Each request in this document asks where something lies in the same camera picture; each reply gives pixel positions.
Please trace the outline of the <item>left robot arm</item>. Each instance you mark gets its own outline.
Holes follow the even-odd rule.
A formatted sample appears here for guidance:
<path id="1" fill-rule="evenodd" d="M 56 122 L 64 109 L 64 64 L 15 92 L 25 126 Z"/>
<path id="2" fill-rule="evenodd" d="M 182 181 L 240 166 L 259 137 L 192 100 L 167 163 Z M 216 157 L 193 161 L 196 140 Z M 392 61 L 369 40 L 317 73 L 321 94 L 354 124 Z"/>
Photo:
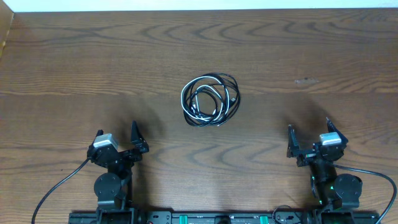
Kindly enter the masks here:
<path id="1" fill-rule="evenodd" d="M 99 130 L 88 147 L 87 158 L 107 169 L 94 184 L 94 192 L 101 210 L 124 210 L 128 208 L 132 189 L 132 167 L 149 152 L 149 145 L 135 121 L 131 124 L 132 149 L 118 151 L 119 143 L 111 133 Z"/>

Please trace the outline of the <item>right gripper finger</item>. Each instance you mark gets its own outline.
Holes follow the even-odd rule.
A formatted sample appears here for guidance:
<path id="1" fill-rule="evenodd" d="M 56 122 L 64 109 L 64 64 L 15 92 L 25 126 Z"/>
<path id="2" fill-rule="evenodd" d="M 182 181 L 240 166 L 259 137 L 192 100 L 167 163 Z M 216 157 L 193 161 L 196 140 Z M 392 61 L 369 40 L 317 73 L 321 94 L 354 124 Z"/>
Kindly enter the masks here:
<path id="1" fill-rule="evenodd" d="M 288 146 L 287 146 L 287 157 L 297 157 L 299 154 L 300 146 L 295 136 L 295 130 L 290 124 L 288 128 Z"/>
<path id="2" fill-rule="evenodd" d="M 326 119 L 326 125 L 329 133 L 336 132 L 339 135 L 341 142 L 343 144 L 348 143 L 348 139 L 336 128 L 336 126 L 332 123 L 332 121 L 329 118 Z"/>

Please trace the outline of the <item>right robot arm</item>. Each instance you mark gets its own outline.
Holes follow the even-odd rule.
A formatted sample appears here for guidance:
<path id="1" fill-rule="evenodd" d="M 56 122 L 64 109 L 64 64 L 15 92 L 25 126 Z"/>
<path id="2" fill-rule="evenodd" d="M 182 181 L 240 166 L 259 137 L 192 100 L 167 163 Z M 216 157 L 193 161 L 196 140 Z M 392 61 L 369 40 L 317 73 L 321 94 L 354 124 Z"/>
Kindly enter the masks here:
<path id="1" fill-rule="evenodd" d="M 328 132 L 319 135 L 318 142 L 310 149 L 301 149 L 295 129 L 290 124 L 287 157 L 297 159 L 299 167 L 308 166 L 311 172 L 312 192 L 323 209 L 329 211 L 359 207 L 362 180 L 351 174 L 338 174 L 335 162 L 344 156 L 348 139 L 330 119 L 326 121 Z"/>

